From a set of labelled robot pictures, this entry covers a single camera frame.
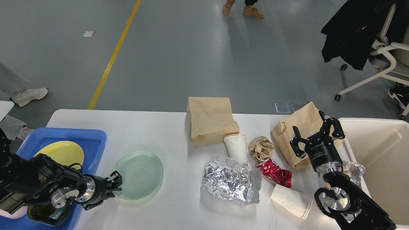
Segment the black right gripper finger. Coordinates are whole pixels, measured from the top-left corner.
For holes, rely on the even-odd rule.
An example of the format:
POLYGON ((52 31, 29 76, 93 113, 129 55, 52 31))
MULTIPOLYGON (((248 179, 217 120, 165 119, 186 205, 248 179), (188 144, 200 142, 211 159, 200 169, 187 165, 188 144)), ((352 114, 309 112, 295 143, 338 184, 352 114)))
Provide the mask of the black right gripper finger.
POLYGON ((290 143, 290 146, 292 147, 292 149, 293 149, 295 155, 296 155, 298 158, 303 159, 303 158, 307 155, 307 153, 306 153, 304 150, 301 150, 301 149, 300 149, 299 143, 307 144, 307 143, 308 143, 308 140, 306 140, 306 139, 304 139, 304 138, 301 137, 301 134, 300 134, 300 132, 299 132, 298 127, 293 126, 293 131, 294 131, 294 133, 295 133, 295 136, 294 136, 293 140, 291 140, 291 141, 289 142, 289 143, 290 143))
POLYGON ((320 131, 318 132, 318 137, 320 138, 320 140, 334 141, 344 139, 346 137, 338 119, 334 117, 330 118, 321 110, 319 110, 318 113, 323 121, 320 131))

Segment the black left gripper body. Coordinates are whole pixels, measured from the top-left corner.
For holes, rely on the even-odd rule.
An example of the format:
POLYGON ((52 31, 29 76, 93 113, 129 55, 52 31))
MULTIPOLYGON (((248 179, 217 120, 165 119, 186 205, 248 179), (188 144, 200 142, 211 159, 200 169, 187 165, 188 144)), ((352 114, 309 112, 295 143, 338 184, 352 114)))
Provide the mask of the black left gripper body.
POLYGON ((101 205, 104 200, 112 196, 109 191, 112 182, 108 178, 93 175, 85 175, 85 179, 87 180, 85 190, 82 195, 75 199, 75 202, 82 205, 85 211, 88 211, 101 205))

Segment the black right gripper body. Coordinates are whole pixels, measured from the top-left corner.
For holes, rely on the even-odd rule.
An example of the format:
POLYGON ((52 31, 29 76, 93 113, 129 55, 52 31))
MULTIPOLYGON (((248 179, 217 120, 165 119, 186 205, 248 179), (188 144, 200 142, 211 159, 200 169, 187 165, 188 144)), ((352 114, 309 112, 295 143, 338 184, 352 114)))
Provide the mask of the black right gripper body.
POLYGON ((315 172, 323 172, 325 168, 338 169, 342 160, 336 150, 332 137, 327 134, 314 134, 307 138, 304 147, 315 172))

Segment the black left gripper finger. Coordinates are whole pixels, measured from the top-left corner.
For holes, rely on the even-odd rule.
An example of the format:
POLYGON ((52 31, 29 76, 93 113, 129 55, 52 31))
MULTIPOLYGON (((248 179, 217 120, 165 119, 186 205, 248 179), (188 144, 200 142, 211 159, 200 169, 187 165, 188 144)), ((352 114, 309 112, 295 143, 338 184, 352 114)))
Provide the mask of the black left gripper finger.
POLYGON ((106 185, 106 195, 107 198, 114 198, 115 191, 122 191, 121 185, 123 184, 122 176, 118 171, 114 171, 111 173, 110 177, 107 178, 107 185, 106 185))

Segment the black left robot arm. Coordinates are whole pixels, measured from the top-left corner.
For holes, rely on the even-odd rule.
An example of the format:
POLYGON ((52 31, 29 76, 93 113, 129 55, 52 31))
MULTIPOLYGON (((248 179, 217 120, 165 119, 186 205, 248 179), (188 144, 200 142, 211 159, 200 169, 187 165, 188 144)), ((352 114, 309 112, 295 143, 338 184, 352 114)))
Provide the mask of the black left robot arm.
POLYGON ((118 171, 106 178, 83 174, 84 153, 75 142, 51 143, 31 159, 12 153, 9 144, 1 131, 1 210, 10 215, 27 207, 32 221, 61 226, 74 204, 87 211, 122 190, 118 171))

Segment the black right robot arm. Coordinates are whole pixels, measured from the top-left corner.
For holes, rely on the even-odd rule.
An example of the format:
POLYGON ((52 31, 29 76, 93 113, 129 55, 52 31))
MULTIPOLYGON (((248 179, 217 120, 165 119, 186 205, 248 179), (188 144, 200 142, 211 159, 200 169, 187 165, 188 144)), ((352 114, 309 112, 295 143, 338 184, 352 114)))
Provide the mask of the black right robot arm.
POLYGON ((343 172, 343 162, 334 144, 345 134, 338 119, 319 111, 320 130, 304 139, 293 126, 295 136, 290 145, 299 158, 309 157, 313 170, 329 188, 318 188, 315 202, 321 212, 334 219, 342 230, 395 230, 389 215, 343 172))

